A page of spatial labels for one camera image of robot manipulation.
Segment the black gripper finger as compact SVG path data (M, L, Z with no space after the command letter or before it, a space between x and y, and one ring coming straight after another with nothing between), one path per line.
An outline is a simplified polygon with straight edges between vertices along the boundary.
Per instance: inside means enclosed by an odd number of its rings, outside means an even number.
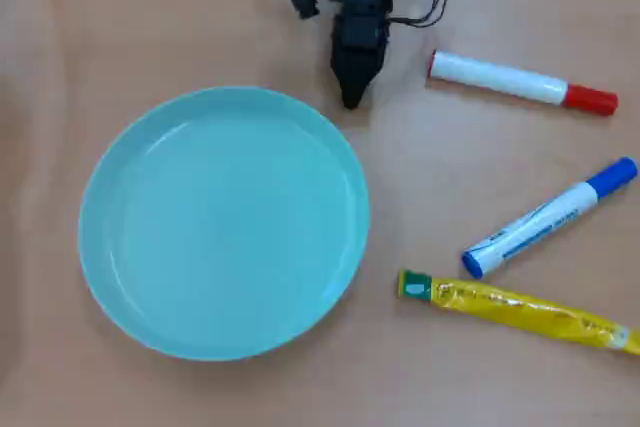
M348 51L335 51L331 55L331 69L340 86L342 103L349 110L359 104L356 64L354 55Z
M358 53L356 68L357 103L360 103L373 79L384 65L385 49L367 50Z

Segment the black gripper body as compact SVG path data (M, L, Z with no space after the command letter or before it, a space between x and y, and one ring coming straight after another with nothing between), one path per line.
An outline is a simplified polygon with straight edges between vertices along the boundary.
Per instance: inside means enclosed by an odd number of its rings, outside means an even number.
M384 15L338 13L333 20L331 51L383 55L388 43L388 22Z

